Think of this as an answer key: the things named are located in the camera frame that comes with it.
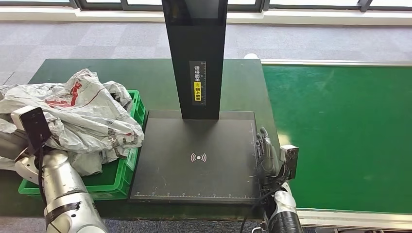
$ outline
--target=black cable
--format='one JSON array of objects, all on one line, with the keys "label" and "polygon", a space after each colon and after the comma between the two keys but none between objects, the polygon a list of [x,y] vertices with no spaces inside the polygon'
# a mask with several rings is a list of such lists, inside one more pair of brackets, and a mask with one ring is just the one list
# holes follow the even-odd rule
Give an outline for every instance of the black cable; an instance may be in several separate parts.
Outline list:
[{"label": "black cable", "polygon": [[58,233],[62,233],[56,226],[53,225],[53,223],[51,222],[50,225],[58,232]]},{"label": "black cable", "polygon": [[245,218],[243,219],[242,226],[240,227],[240,233],[243,233],[243,228],[244,228],[244,225],[245,225],[245,223],[246,223],[246,219],[249,217],[249,215],[251,214],[251,212],[253,211],[253,209],[255,209],[258,205],[260,205],[260,202],[263,201],[265,198],[267,198],[268,196],[274,194],[277,190],[279,190],[280,187],[281,187],[281,186],[279,186],[279,187],[278,187],[277,189],[275,189],[274,191],[265,194],[265,195],[264,195],[263,197],[261,197],[258,201],[256,201],[255,204],[253,204],[253,206],[250,208],[249,212],[245,215]]},{"label": "black cable", "polygon": [[46,195],[44,194],[44,190],[43,190],[43,177],[42,177],[42,173],[43,173],[43,146],[40,147],[39,150],[39,165],[38,165],[38,182],[39,182],[39,190],[40,190],[40,196],[43,199],[43,202],[45,205],[47,205],[46,202]]}]

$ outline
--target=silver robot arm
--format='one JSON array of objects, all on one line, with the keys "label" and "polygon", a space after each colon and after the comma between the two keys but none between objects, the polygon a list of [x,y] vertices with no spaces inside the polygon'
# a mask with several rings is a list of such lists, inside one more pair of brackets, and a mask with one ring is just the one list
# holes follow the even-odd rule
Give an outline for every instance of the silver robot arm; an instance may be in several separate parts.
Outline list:
[{"label": "silver robot arm", "polygon": [[42,156],[42,184],[46,199],[46,208],[44,216],[46,229],[48,233],[108,233],[99,212],[96,209],[94,201],[87,192],[86,187],[69,161],[68,155],[63,150],[51,150],[42,154],[42,144],[39,150],[36,150],[35,134],[44,131],[36,128],[30,129],[31,126],[25,127],[28,122],[24,122],[20,117],[23,114],[29,115],[32,119],[30,124],[44,125],[44,115],[39,114],[39,108],[33,107],[18,109],[12,114],[12,119],[17,130],[12,133],[0,132],[0,149],[8,154],[8,158],[15,160],[16,172],[23,178],[39,184],[39,170],[36,164]]},{"label": "silver robot arm", "polygon": [[288,180],[295,178],[299,148],[284,145],[275,148],[265,128],[257,135],[259,150],[259,180],[264,209],[264,223],[259,229],[264,233],[303,233]]}]

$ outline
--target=dark green table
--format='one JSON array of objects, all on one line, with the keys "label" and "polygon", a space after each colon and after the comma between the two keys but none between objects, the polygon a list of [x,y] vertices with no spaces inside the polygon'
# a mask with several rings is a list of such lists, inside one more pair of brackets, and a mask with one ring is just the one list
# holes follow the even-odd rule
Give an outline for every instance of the dark green table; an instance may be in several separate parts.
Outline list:
[{"label": "dark green table", "polygon": [[[102,82],[139,90],[148,109],[179,109],[172,63],[165,59],[49,59],[30,83],[65,82],[85,67]],[[275,116],[281,138],[300,147],[291,187],[303,224],[412,230],[411,67],[225,60],[221,110],[254,111],[257,126],[272,135]],[[42,216],[39,199],[17,192],[16,173],[0,176],[0,216]],[[110,218],[241,219],[248,210],[96,204]]]},{"label": "dark green table", "polygon": [[[114,80],[128,89],[139,90],[147,109],[179,109],[172,62],[169,59],[48,59],[29,83],[62,83],[82,68],[98,73],[102,83]],[[276,129],[259,60],[225,60],[221,110],[254,111],[257,126],[271,135]],[[0,171],[0,216],[43,216],[40,199],[17,192],[21,178]],[[102,217],[110,218],[201,218],[241,219],[248,207],[153,205],[123,200],[97,201]]]}]

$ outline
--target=white plastic bag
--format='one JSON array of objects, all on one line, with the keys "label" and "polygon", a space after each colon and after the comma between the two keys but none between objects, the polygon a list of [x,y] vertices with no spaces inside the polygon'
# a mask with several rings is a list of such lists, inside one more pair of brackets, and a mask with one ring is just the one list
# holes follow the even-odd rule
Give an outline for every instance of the white plastic bag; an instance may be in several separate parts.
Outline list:
[{"label": "white plastic bag", "polygon": [[67,150],[80,175],[101,172],[102,162],[127,157],[126,149],[140,147],[144,138],[126,110],[132,107],[126,88],[113,81],[102,84],[88,69],[66,83],[0,86],[0,114],[27,105],[43,109],[52,133],[46,145]]},{"label": "white plastic bag", "polygon": [[[7,120],[0,118],[0,131],[12,133],[16,130],[16,126]],[[0,169],[14,171],[14,161],[8,158],[0,157]]]}]

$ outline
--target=white baseboard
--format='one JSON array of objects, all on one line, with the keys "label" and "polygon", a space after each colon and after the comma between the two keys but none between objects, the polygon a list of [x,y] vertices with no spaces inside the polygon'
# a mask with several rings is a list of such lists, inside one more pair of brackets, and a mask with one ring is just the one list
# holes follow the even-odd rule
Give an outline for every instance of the white baseboard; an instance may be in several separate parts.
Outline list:
[{"label": "white baseboard", "polygon": [[[0,20],[164,22],[163,12],[80,11],[71,7],[0,7]],[[412,12],[269,10],[228,13],[228,23],[411,26]]]}]

